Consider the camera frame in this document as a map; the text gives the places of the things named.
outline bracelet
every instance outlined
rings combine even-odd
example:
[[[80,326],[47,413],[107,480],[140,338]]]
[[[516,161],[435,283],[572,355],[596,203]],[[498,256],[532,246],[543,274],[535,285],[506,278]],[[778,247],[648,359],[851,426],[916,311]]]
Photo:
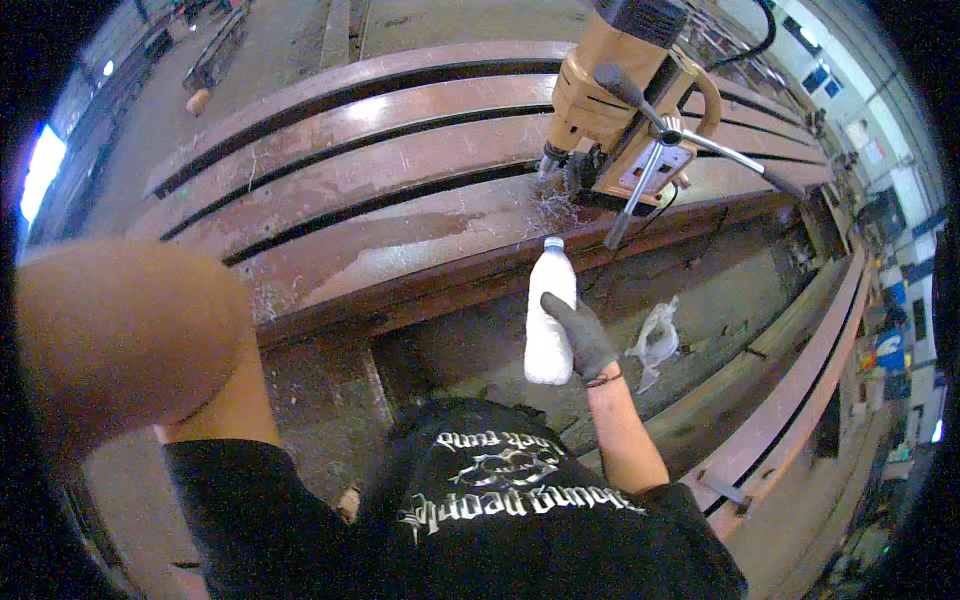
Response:
[[[587,388],[587,389],[590,389],[590,388],[599,388],[600,386],[604,385],[605,383],[610,383],[611,381],[614,381],[615,379],[620,379],[620,378],[622,378],[622,377],[623,377],[623,371],[617,373],[617,374],[614,375],[613,377],[607,377],[607,376],[603,375],[602,378],[598,377],[598,378],[596,378],[596,379],[592,379],[592,380],[588,381],[587,384],[584,385],[584,387]]]

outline drill bit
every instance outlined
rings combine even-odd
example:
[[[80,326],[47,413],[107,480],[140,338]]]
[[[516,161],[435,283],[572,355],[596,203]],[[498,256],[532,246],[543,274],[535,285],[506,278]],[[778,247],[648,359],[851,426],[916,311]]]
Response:
[[[558,164],[560,164],[560,162],[556,158],[543,155],[543,158],[540,159],[540,168],[538,170],[540,183],[546,183],[550,178],[550,174],[557,169]]]

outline power cable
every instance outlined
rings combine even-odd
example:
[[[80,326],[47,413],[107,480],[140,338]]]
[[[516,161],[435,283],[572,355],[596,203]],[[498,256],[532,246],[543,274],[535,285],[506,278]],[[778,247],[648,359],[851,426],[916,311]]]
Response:
[[[731,64],[733,62],[739,62],[741,60],[748,59],[749,57],[756,56],[773,45],[774,39],[777,38],[777,23],[774,21],[774,12],[770,10],[770,7],[767,6],[765,0],[754,0],[754,2],[756,2],[756,4],[763,9],[763,14],[767,17],[767,37],[764,38],[763,41],[761,41],[758,45],[750,48],[749,50],[745,50],[740,54],[733,55],[732,57],[726,59],[720,59],[716,62],[712,62],[705,69],[708,73],[719,66]]]

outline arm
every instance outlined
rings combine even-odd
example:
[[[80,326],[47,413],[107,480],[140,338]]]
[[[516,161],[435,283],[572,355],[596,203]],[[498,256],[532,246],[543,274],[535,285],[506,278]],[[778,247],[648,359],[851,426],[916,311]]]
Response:
[[[631,493],[670,483],[663,459],[620,376],[619,353],[596,315],[582,302],[573,310],[550,293],[542,296],[540,305],[564,326],[573,348],[573,368],[588,384],[588,404],[608,480]]]
[[[248,294],[218,261],[173,244],[67,244],[21,266],[16,283],[21,364],[55,466],[155,423],[171,426],[169,441],[276,440]],[[229,403],[252,418],[228,419]],[[206,419],[176,425],[188,417]]]
[[[587,389],[587,402],[597,430],[604,471],[625,492],[644,492],[670,483],[666,465],[640,422],[620,366],[612,362],[601,371],[608,381]]]

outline magnetic drill press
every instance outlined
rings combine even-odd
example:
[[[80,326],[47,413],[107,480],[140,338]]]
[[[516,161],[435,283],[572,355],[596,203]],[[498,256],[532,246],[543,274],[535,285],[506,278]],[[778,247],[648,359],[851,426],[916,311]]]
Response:
[[[720,125],[720,92],[676,41],[686,9],[671,0],[592,0],[594,13],[566,55],[553,90],[554,116],[543,145],[540,181],[564,169],[570,196],[626,200],[605,244],[619,245],[638,203],[658,204],[673,181],[708,148],[802,199],[803,190],[710,137]],[[693,90],[704,95],[695,132],[678,106]]]

